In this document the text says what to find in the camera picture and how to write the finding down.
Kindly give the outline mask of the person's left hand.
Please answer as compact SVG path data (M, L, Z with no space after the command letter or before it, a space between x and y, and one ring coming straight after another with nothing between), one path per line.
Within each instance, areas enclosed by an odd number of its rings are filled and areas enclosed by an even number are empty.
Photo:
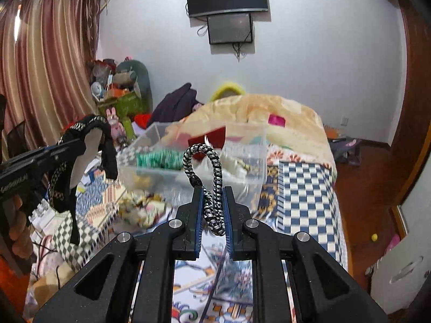
M12 200L16 209L15 220L9 229L9 236L13 241L12 252L22 259L29 259L33 252L33 244L26 226L26 215L20 211L22 200L18 195L15 195Z

